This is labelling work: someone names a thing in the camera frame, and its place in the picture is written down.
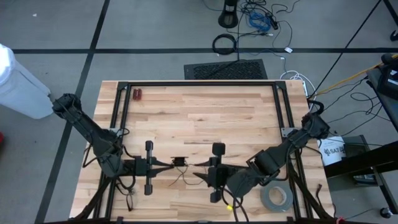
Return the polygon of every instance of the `butcher block tabletop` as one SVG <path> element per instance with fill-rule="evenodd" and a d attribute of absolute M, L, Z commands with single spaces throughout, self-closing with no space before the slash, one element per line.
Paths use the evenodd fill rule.
<path fill-rule="evenodd" d="M 301 128 L 302 116 L 308 112 L 302 82 L 287 80 L 286 85 L 295 127 Z M 99 90 L 94 121 L 102 128 L 109 128 L 117 86 L 118 81 L 103 81 Z M 258 151 L 282 142 L 271 86 L 165 85 L 136 88 L 142 90 L 142 98 L 139 101 L 133 100 L 131 94 L 126 120 L 126 128 L 130 133 L 123 138 L 123 144 L 133 156 L 145 157 L 145 142 L 151 140 L 154 142 L 152 154 L 158 160 L 170 163 L 171 157 L 186 156 L 188 164 L 197 164 L 206 162 L 213 156 L 213 142 L 223 142 L 226 144 L 223 163 L 246 166 L 246 160 Z M 125 92 L 122 92 L 116 127 L 120 126 Z M 284 123 L 287 124 L 282 92 L 279 92 L 279 99 Z M 310 141 L 308 146 L 318 149 L 315 140 Z M 94 158 L 92 150 L 89 155 L 91 158 Z M 130 158 L 123 154 L 122 159 Z M 333 204 L 320 155 L 303 148 L 302 162 L 309 191 L 315 196 L 318 185 L 322 184 L 320 201 L 325 210 L 333 215 Z M 184 178 L 181 176 L 176 181 L 181 172 L 185 171 L 184 167 L 179 169 L 161 172 L 153 178 L 153 193 L 150 196 L 144 195 L 145 177 L 137 177 L 132 196 L 134 209 L 131 212 L 127 209 L 126 196 L 116 190 L 111 219 L 234 221 L 233 212 L 226 208 L 222 200 L 210 203 L 213 189 L 192 174 L 205 173 L 204 167 L 188 166 Z M 71 217 L 78 215 L 95 194 L 100 174 L 97 162 L 81 169 Z M 285 167 L 281 168 L 278 177 L 285 177 Z M 126 185 L 131 183 L 131 177 L 122 177 L 122 180 Z M 287 217 L 294 217 L 293 208 L 286 212 L 266 209 L 260 201 L 260 189 L 261 186 L 257 186 L 244 196 L 243 207 L 250 221 L 286 221 Z M 302 194 L 297 186 L 296 191 L 301 216 L 306 217 Z M 275 203 L 282 200 L 278 191 L 271 191 L 270 196 Z M 105 192 L 100 217 L 104 217 L 107 197 L 108 192 Z M 227 194 L 226 200 L 232 203 L 232 198 Z M 238 208 L 237 211 L 239 220 L 244 221 L 241 209 Z"/>

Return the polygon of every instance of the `blue cable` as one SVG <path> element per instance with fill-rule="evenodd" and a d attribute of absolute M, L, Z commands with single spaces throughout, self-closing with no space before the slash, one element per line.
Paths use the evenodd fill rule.
<path fill-rule="evenodd" d="M 251 12 L 249 15 L 250 27 L 256 28 L 262 32 L 268 32 L 271 29 L 271 21 L 267 16 L 258 12 Z"/>

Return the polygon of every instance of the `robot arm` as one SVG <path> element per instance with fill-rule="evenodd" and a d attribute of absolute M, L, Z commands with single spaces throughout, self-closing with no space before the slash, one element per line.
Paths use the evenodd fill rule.
<path fill-rule="evenodd" d="M 213 154 L 217 159 L 210 158 L 209 162 L 197 164 L 197 166 L 209 165 L 208 175 L 194 173 L 205 180 L 209 187 L 215 191 L 210 195 L 210 201 L 216 203 L 221 199 L 220 190 L 225 187 L 235 197 L 243 197 L 257 184 L 267 185 L 280 172 L 280 168 L 286 165 L 288 156 L 297 149 L 307 145 L 308 140 L 322 139 L 328 136 L 329 126 L 319 116 L 320 112 L 309 113 L 303 117 L 302 129 L 292 131 L 282 144 L 261 150 L 246 161 L 247 167 L 238 167 L 221 163 L 221 155 L 225 152 L 220 143 L 213 145 Z"/>
<path fill-rule="evenodd" d="M 64 94 L 53 103 L 53 110 L 65 119 L 92 145 L 102 171 L 108 177 L 117 177 L 129 172 L 124 161 L 121 141 L 113 131 L 100 128 L 81 110 L 80 99 L 73 94 Z"/>

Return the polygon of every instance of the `gray tape roll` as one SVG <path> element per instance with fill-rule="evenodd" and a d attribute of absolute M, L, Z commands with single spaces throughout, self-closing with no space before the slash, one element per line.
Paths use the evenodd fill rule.
<path fill-rule="evenodd" d="M 282 194 L 283 201 L 280 204 L 276 205 L 269 198 L 271 189 L 277 189 Z M 263 206 L 272 212 L 286 212 L 293 204 L 293 193 L 287 182 L 271 181 L 260 190 L 260 198 Z"/>

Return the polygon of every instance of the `white container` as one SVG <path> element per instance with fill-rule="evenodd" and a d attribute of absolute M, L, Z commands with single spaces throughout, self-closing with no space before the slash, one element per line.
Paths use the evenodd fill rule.
<path fill-rule="evenodd" d="M 34 119 L 53 113 L 50 90 L 0 44 L 0 104 Z"/>

